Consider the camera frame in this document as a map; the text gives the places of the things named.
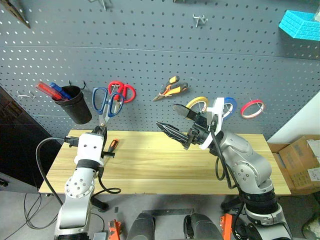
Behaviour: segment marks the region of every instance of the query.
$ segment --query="black cup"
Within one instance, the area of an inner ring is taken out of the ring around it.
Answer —
[[[77,86],[63,86],[63,91],[72,98],[67,101],[54,101],[69,115],[76,124],[86,124],[92,119],[91,112],[85,102],[84,94]]]

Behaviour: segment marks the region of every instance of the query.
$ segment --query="yellow tape roll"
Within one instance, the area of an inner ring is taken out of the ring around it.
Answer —
[[[208,105],[208,103],[209,103],[209,100],[208,100],[208,98],[206,98],[205,96],[198,96],[198,97],[192,99],[192,100],[186,105],[186,107],[189,108],[189,109],[191,109],[191,108],[192,108],[194,105],[196,105],[197,103],[203,103],[203,104],[204,104],[204,106],[203,106],[203,108],[202,108],[202,110],[201,110],[202,112],[207,111],[207,105]]]

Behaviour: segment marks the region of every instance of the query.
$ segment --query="pegboard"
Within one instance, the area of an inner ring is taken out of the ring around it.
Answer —
[[[170,104],[233,97],[238,109],[223,128],[267,139],[320,89],[319,42],[292,39],[278,29],[286,9],[315,12],[318,1],[117,0],[107,1],[106,12],[99,1],[20,3],[31,29],[0,10],[0,85],[55,137],[98,124],[92,89],[111,80],[131,84],[137,97],[108,122],[109,130],[159,131],[159,121],[187,131],[191,122]],[[204,14],[208,22],[196,28],[193,14]],[[174,75],[189,90],[152,102]],[[79,87],[85,81],[92,120],[75,124],[35,89],[39,81]],[[36,98],[18,99],[17,90],[31,90]],[[257,98],[266,103],[266,113],[243,119],[241,106]]]

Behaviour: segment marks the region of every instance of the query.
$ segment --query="table top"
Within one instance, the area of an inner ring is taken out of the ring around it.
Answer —
[[[79,137],[90,130],[72,129],[69,136]],[[277,195],[291,192],[262,134],[239,134],[252,148],[264,156],[272,167],[271,179]],[[119,139],[115,157],[104,158],[103,184],[107,188],[120,188],[122,194],[238,194],[230,190],[226,180],[215,175],[216,157],[209,149],[201,150],[182,145],[163,132],[108,131],[105,151],[113,139]],[[64,143],[57,154],[47,178],[57,193],[64,193],[64,185],[76,168],[74,158],[77,147]],[[102,190],[97,179],[95,193]],[[40,193],[50,193],[43,182]]]

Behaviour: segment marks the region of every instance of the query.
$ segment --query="tape roll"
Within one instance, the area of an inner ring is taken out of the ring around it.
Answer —
[[[191,109],[194,105],[197,103],[203,103],[203,108],[201,109],[201,112],[205,112],[207,110],[207,106],[209,103],[208,98],[205,96],[198,96],[194,99],[192,99],[187,105],[185,105],[187,108]]]
[[[245,115],[245,110],[246,110],[248,107],[250,107],[250,106],[252,106],[252,105],[254,105],[254,104],[260,105],[260,106],[259,106],[260,109],[259,109],[257,112],[253,113],[253,114]],[[264,103],[263,101],[261,101],[260,99],[257,99],[257,100],[253,100],[253,101],[247,102],[247,103],[241,108],[240,113],[241,113],[241,116],[242,116],[244,119],[253,119],[253,118],[257,117],[258,115],[260,115],[260,114],[264,111],[264,109],[266,109],[265,103]]]
[[[224,98],[224,105],[229,105],[229,107],[227,106],[228,111],[223,114],[223,119],[227,120],[236,111],[237,102],[232,97],[225,97]]]

